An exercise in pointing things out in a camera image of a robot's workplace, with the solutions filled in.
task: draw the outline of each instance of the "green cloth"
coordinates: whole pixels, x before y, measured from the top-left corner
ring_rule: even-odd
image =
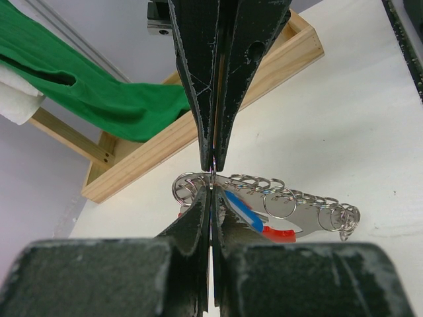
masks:
[[[189,109],[181,86],[121,83],[7,0],[0,0],[0,63],[74,114],[130,141],[152,138]]]

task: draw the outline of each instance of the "wooden frame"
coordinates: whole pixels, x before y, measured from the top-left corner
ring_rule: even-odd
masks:
[[[263,58],[240,111],[324,55],[315,29],[299,15],[291,18]],[[177,73],[164,81],[180,84]],[[134,143],[102,132],[98,145],[47,112],[31,122],[91,160],[82,189],[86,198],[101,203],[137,180],[197,138],[191,112],[146,143]]]

